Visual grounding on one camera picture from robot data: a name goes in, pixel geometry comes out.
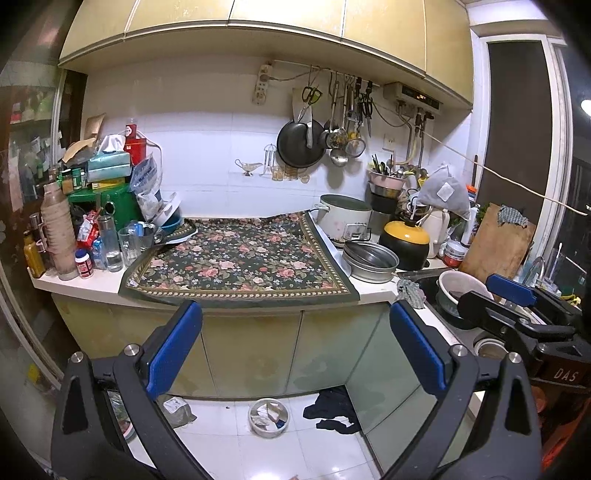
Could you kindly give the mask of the white kettle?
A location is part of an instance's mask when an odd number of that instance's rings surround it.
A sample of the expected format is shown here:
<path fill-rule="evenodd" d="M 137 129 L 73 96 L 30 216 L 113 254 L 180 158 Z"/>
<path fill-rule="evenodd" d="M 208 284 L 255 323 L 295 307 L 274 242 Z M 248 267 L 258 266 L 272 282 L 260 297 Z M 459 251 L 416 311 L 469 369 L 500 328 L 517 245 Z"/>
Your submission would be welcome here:
<path fill-rule="evenodd" d="M 450 214 L 447 209 L 431 208 L 425 217 L 420 221 L 420 226 L 429 235 L 428 258 L 437 257 L 442 243 L 446 240 L 450 222 Z"/>

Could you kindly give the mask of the white rice cooker pot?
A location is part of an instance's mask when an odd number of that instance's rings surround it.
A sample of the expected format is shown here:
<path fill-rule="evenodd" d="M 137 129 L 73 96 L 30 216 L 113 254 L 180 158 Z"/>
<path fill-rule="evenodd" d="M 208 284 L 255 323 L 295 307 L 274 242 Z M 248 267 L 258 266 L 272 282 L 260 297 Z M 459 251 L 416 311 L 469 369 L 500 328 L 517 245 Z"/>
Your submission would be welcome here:
<path fill-rule="evenodd" d="M 315 205 L 315 223 L 332 242 L 370 239 L 372 207 L 360 199 L 341 194 L 324 194 Z"/>

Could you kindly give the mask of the steel trash bowl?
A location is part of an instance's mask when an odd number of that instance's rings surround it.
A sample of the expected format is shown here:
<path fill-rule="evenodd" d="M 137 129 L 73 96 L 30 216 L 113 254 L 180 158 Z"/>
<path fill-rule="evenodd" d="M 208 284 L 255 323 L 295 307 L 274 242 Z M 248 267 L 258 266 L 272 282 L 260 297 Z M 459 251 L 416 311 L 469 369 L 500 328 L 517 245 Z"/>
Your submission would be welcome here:
<path fill-rule="evenodd" d="M 253 433 L 264 439 L 273 439 L 287 431 L 290 411 L 280 400 L 263 398 L 249 406 L 247 419 Z"/>

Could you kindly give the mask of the blue bowl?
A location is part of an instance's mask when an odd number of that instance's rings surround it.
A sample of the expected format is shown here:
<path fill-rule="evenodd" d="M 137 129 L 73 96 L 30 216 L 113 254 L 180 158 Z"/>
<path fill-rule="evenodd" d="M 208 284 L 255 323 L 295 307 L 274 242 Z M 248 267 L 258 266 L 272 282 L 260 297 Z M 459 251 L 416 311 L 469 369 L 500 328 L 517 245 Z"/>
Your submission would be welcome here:
<path fill-rule="evenodd" d="M 176 211 L 172 216 L 160 227 L 165 235 L 174 233 L 183 224 L 182 215 Z"/>

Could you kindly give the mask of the floral tapestry mat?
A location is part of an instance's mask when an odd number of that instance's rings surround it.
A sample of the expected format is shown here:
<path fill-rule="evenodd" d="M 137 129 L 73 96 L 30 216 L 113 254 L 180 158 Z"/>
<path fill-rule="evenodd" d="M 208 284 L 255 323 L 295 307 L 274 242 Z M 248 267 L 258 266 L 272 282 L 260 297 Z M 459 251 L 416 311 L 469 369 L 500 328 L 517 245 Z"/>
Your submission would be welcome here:
<path fill-rule="evenodd" d="M 356 304 L 360 294 L 307 211 L 264 218 L 188 220 L 190 235 L 141 254 L 118 293 L 208 309 Z"/>

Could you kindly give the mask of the black wok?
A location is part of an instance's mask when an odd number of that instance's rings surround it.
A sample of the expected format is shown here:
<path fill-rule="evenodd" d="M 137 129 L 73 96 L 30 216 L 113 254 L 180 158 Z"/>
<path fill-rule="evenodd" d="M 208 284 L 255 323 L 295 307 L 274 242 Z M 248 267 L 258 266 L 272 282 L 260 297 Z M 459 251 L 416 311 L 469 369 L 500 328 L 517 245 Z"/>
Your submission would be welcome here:
<path fill-rule="evenodd" d="M 317 120 L 312 122 L 312 146 L 307 146 L 308 126 L 294 121 L 287 122 L 280 129 L 276 139 L 276 150 L 287 166 L 308 168 L 322 159 L 325 146 L 321 142 L 324 128 Z"/>

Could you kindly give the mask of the white bowl in sink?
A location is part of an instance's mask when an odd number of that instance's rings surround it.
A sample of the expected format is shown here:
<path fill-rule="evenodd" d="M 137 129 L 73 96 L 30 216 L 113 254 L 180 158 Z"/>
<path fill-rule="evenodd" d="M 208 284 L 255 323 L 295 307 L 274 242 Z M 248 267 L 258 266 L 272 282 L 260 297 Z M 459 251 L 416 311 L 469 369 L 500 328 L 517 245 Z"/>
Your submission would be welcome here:
<path fill-rule="evenodd" d="M 477 278 L 456 270 L 444 271 L 437 279 L 438 292 L 436 300 L 438 305 L 452 316 L 460 317 L 458 312 L 459 299 L 465 293 L 475 291 L 493 300 L 493 294 L 484 283 Z"/>

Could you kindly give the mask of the lower cabinet doors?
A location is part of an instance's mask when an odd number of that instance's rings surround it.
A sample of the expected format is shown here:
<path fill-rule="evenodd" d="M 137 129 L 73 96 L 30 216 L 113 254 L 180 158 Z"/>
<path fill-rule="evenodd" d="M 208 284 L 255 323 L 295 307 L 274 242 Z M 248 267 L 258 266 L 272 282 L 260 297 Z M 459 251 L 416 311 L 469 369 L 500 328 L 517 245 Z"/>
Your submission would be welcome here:
<path fill-rule="evenodd" d="M 205 313 L 175 395 L 252 400 L 345 387 L 382 467 L 435 406 L 390 327 L 386 302 L 327 309 Z"/>

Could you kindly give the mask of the yellow oil bottle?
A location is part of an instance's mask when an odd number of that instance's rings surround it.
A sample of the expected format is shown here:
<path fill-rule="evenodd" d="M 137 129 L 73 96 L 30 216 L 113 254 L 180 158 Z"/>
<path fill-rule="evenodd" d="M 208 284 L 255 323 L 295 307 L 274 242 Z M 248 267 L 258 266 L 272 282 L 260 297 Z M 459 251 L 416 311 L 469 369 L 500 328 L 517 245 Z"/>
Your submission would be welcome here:
<path fill-rule="evenodd" d="M 31 275 L 38 279 L 45 273 L 45 265 L 30 230 L 23 232 L 23 252 Z"/>

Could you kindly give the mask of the dark cloth on floor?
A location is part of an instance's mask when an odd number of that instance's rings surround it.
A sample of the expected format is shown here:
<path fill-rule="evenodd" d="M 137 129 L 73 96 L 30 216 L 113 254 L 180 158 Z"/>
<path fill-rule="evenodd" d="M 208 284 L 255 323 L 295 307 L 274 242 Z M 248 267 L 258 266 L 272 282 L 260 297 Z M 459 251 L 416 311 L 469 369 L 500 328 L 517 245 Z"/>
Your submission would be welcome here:
<path fill-rule="evenodd" d="M 304 419 L 318 420 L 318 430 L 335 431 L 342 435 L 359 433 L 361 424 L 345 386 L 321 390 L 314 403 L 304 407 Z"/>

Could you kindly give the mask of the stacked brown cups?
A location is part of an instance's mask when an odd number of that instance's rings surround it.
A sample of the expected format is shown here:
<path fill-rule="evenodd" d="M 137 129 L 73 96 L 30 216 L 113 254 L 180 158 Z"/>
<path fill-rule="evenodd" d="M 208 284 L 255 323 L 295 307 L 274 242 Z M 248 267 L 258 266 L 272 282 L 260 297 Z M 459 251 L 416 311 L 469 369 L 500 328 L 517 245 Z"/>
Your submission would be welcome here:
<path fill-rule="evenodd" d="M 69 281 L 78 276 L 75 262 L 76 237 L 70 207 L 57 181 L 44 186 L 41 216 L 48 243 L 48 252 L 57 276 Z"/>

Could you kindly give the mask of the crumpled bag on floor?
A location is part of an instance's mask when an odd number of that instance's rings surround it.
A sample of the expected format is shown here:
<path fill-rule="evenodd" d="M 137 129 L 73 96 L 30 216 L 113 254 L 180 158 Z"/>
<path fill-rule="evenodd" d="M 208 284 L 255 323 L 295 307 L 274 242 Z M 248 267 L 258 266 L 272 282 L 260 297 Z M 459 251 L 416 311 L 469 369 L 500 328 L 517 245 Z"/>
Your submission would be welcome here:
<path fill-rule="evenodd" d="M 186 426 L 197 419 L 190 405 L 181 397 L 161 395 L 156 399 L 157 405 L 166 421 L 173 428 Z"/>

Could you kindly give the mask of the clear glass jar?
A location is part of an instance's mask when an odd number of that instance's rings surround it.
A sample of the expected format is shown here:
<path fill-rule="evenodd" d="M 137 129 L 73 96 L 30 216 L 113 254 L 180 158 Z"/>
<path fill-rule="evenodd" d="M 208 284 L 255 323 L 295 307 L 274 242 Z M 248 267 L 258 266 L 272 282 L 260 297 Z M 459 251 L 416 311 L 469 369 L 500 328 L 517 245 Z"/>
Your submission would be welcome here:
<path fill-rule="evenodd" d="M 120 271 L 124 264 L 113 217 L 100 215 L 98 217 L 98 228 L 107 270 L 110 272 Z"/>

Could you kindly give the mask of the upper kitchen cabinets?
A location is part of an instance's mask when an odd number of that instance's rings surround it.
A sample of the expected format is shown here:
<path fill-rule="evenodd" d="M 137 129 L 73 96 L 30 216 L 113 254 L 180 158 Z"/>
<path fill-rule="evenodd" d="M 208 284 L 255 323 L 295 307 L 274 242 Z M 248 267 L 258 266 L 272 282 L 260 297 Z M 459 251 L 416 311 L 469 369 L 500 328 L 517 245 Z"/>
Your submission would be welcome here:
<path fill-rule="evenodd" d="M 90 73 L 197 54 L 402 82 L 448 108 L 474 101 L 470 22 L 460 1 L 85 1 L 59 64 Z"/>

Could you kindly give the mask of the hanging scissors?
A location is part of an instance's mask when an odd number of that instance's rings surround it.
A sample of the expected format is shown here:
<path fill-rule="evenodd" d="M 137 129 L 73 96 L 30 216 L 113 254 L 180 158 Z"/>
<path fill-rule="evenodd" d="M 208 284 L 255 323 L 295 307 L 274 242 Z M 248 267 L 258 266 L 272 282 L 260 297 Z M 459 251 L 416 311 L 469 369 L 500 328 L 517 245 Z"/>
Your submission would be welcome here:
<path fill-rule="evenodd" d="M 305 86 L 303 90 L 301 90 L 301 102 L 303 102 L 304 106 L 301 107 L 301 110 L 298 112 L 297 121 L 301 122 L 304 119 L 305 112 L 311 108 L 312 105 L 318 103 L 318 100 L 322 98 L 322 91 L 315 86 Z"/>

